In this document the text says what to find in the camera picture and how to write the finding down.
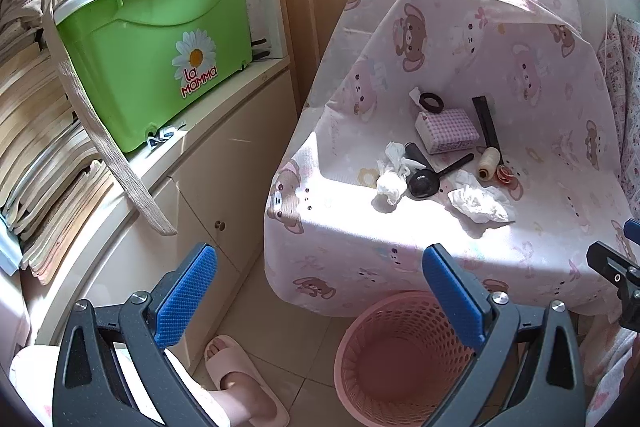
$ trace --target crumpled tissue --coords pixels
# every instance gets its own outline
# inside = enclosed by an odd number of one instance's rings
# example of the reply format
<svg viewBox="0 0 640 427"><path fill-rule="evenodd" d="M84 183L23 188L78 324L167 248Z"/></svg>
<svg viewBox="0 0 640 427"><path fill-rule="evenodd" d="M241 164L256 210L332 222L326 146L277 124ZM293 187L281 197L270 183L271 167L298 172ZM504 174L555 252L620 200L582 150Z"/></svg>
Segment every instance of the crumpled tissue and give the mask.
<svg viewBox="0 0 640 427"><path fill-rule="evenodd" d="M406 192L406 178L411 169L426 168L420 162L404 157L404 145L389 142L385 147L385 155L389 163L378 160L380 178L376 182L378 194L386 196L389 204L396 204Z"/></svg>
<svg viewBox="0 0 640 427"><path fill-rule="evenodd" d="M482 187L470 172L456 174L456 190L447 196L454 208L475 223L509 223L515 221L516 210L509 198L497 187Z"/></svg>

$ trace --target logo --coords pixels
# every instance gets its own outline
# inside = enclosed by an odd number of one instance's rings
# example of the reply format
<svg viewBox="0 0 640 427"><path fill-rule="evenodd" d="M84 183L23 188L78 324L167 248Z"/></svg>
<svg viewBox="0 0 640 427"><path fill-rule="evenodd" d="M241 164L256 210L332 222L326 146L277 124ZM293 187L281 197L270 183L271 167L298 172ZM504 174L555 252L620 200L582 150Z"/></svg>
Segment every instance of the logo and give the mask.
<svg viewBox="0 0 640 427"><path fill-rule="evenodd" d="M218 76L216 43L206 31L196 29L194 32L184 32L182 40L175 43L175 49L180 55L171 64L177 68L174 77L180 80L183 98Z"/></svg>

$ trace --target green plastic bin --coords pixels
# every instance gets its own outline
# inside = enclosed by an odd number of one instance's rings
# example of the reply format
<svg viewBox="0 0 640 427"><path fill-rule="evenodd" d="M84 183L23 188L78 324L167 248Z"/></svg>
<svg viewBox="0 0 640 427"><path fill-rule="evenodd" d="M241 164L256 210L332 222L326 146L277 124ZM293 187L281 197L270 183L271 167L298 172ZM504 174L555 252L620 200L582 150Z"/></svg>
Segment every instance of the green plastic bin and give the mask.
<svg viewBox="0 0 640 427"><path fill-rule="evenodd" d="M67 0L54 20L123 152L252 58L246 0Z"/></svg>

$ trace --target yellow flower center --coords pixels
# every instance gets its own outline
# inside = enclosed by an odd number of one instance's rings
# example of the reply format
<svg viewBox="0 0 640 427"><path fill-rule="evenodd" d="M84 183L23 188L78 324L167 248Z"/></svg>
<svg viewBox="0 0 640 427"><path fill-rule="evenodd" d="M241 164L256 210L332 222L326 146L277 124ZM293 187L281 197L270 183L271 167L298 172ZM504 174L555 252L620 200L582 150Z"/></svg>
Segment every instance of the yellow flower center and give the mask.
<svg viewBox="0 0 640 427"><path fill-rule="evenodd" d="M189 63L192 68L197 68L202 63L202 59L204 58L202 52L196 48L189 55Z"/></svg>

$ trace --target slipper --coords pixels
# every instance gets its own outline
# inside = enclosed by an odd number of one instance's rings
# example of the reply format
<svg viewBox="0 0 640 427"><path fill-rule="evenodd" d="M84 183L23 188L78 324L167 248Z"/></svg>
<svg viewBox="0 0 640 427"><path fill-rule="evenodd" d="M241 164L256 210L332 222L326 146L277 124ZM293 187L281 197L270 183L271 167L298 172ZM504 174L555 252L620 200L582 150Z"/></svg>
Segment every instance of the slipper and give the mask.
<svg viewBox="0 0 640 427"><path fill-rule="evenodd" d="M286 427L289 424L289 413L287 412L286 407L283 406L282 402L264 381L264 378L262 378L260 373L258 373L254 363L251 361L247 353L244 352L244 349L242 349L240 344L227 335L219 335L216 339L221 340L227 346L205 362L207 373L209 373L209 376L216 387L220 389L220 381L222 381L223 377L234 371L249 375L260 384L263 391L276 404L276 416L274 416L274 418L251 418L249 423L254 427ZM211 346L212 343L213 340L207 344L207 347L205 347L205 357L209 350L209 346Z"/></svg>

